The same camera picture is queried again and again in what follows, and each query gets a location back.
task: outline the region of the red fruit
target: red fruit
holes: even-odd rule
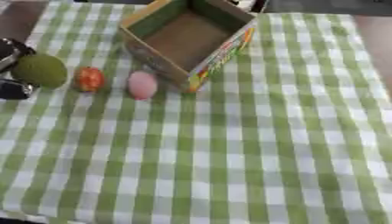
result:
[[[94,92],[104,83],[103,73],[96,67],[81,67],[75,74],[75,84],[83,92]]]

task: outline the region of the green checkered tablecloth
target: green checkered tablecloth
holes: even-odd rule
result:
[[[392,105],[349,16],[260,15],[197,94],[124,91],[133,6],[49,3],[28,43],[69,82],[0,101],[2,216],[63,223],[392,223]],[[77,66],[106,87],[82,94]]]

